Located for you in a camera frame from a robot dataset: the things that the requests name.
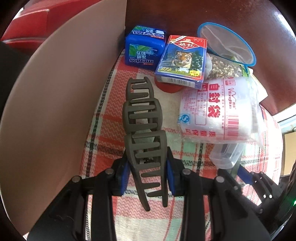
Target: blue rim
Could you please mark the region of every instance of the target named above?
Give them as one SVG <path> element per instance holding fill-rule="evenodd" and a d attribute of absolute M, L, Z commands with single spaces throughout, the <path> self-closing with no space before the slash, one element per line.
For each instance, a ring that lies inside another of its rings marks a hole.
<path fill-rule="evenodd" d="M 210 23 L 210 22 L 206 22 L 206 23 L 203 23 L 202 25 L 200 25 L 199 27 L 198 27 L 198 29 L 197 29 L 197 36 L 198 37 L 200 37 L 200 31 L 201 31 L 201 29 L 202 29 L 202 27 L 203 26 L 205 26 L 205 25 L 215 25 L 215 26 L 219 26 L 219 27 L 221 27 L 221 28 L 224 28 L 224 29 L 226 29 L 226 30 L 228 30 L 228 31 L 230 31 L 231 33 L 233 33 L 235 36 L 237 36 L 247 47 L 248 47 L 248 49 L 250 50 L 250 52 L 251 52 L 251 54 L 252 54 L 252 56 L 253 56 L 253 62 L 251 63 L 251 64 L 245 64 L 245 63 L 242 63 L 242 62 L 238 62 L 238 61 L 234 61 L 234 60 L 232 60 L 232 59 L 228 59 L 228 58 L 225 58 L 225 57 L 222 57 L 222 56 L 220 56 L 220 55 L 218 55 L 214 50 L 212 50 L 210 47 L 207 47 L 211 52 L 213 52 L 213 54 L 215 54 L 215 55 L 217 55 L 217 56 L 220 56 L 221 58 L 225 58 L 225 59 L 228 59 L 228 60 L 230 60 L 230 61 L 232 61 L 232 62 L 235 62 L 235 63 L 238 63 L 238 64 L 242 64 L 242 65 L 244 65 L 245 66 L 245 68 L 247 68 L 248 66 L 254 66 L 255 64 L 256 64 L 256 62 L 257 62 L 257 60 L 256 60 L 256 56 L 255 56 L 255 54 L 254 54 L 254 51 L 252 50 L 252 48 L 250 47 L 250 45 L 241 37 L 241 36 L 239 36 L 236 32 L 233 32 L 231 29 L 229 29 L 229 28 L 227 28 L 227 27 L 225 27 L 225 26 L 223 26 L 223 25 L 220 25 L 220 24 L 217 24 L 217 23 Z"/>

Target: red round object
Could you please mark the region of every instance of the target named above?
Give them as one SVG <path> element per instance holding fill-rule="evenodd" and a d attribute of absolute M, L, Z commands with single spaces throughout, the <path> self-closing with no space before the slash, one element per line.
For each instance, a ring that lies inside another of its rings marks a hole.
<path fill-rule="evenodd" d="M 158 82 L 156 78 L 154 78 L 154 80 L 155 80 L 155 85 L 163 92 L 176 93 L 184 88 L 184 86 L 181 86 L 181 85 Z"/>

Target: red chinese characters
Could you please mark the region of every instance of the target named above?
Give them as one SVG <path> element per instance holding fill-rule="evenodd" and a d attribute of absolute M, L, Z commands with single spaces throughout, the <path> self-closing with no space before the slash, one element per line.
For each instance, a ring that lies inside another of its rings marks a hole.
<path fill-rule="evenodd" d="M 219 87 L 220 87 L 220 85 L 218 85 L 218 84 L 210 84 L 209 85 L 209 90 L 218 90 L 219 89 Z"/>
<path fill-rule="evenodd" d="M 216 137 L 216 132 L 209 131 L 209 137 Z"/>
<path fill-rule="evenodd" d="M 197 90 L 197 92 L 207 91 L 209 83 L 203 83 L 201 90 Z"/>
<path fill-rule="evenodd" d="M 192 130 L 192 134 L 194 134 L 195 136 L 198 136 L 198 130 Z"/>
<path fill-rule="evenodd" d="M 235 85 L 235 80 L 225 80 L 225 85 Z"/>
<path fill-rule="evenodd" d="M 208 117 L 219 117 L 220 116 L 220 107 L 218 105 L 214 106 L 214 105 L 210 105 L 208 107 Z"/>
<path fill-rule="evenodd" d="M 199 47 L 199 45 L 197 45 L 196 43 L 191 42 L 190 39 L 182 39 L 180 41 L 175 42 L 174 44 L 185 50 Z"/>
<path fill-rule="evenodd" d="M 209 93 L 209 102 L 215 102 L 218 103 L 220 102 L 219 100 L 220 94 L 219 93 Z"/>
<path fill-rule="evenodd" d="M 200 131 L 200 136 L 201 137 L 206 137 L 207 136 L 207 132 L 206 131 Z"/>

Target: tiger picture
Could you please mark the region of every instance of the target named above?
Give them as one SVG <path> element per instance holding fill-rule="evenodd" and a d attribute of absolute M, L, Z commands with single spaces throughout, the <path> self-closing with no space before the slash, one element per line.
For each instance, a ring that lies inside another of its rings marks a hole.
<path fill-rule="evenodd" d="M 192 53 L 178 51 L 172 61 L 172 66 L 190 68 L 192 61 L 191 55 Z"/>

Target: checkered tablecloth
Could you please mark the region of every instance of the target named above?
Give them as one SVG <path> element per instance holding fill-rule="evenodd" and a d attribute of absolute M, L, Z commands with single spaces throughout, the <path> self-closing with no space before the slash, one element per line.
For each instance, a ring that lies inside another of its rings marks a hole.
<path fill-rule="evenodd" d="M 95 110 L 87 136 L 81 176 L 92 177 L 110 167 L 114 159 L 124 152 L 125 132 L 122 123 L 122 105 L 125 102 L 125 89 L 129 78 L 148 77 L 154 88 L 155 98 L 160 101 L 163 111 L 163 127 L 166 131 L 168 146 L 175 158 L 182 159 L 186 168 L 199 170 L 203 177 L 214 178 L 217 169 L 209 159 L 213 144 L 184 142 L 179 138 L 177 117 L 181 92 L 175 94 L 159 90 L 154 83 L 154 73 L 124 64 L 121 53 L 114 69 L 106 81 L 104 90 Z M 264 149 L 257 144 L 248 143 L 241 163 L 249 171 L 265 172 L 278 183 L 281 171 L 282 135 L 278 123 L 262 108 L 267 131 L 264 133 Z M 253 202 L 259 199 L 249 185 L 243 193 Z M 205 200 L 206 237 L 210 239 L 210 218 L 207 197 Z M 178 240 L 181 231 L 184 199 L 172 197 L 169 192 L 168 207 L 162 207 L 160 198 L 148 198 L 151 210 L 146 212 L 137 196 L 133 177 L 129 177 L 128 187 L 122 197 L 113 197 L 113 213 L 118 241 L 164 241 Z M 87 237 L 90 230 L 87 224 Z"/>

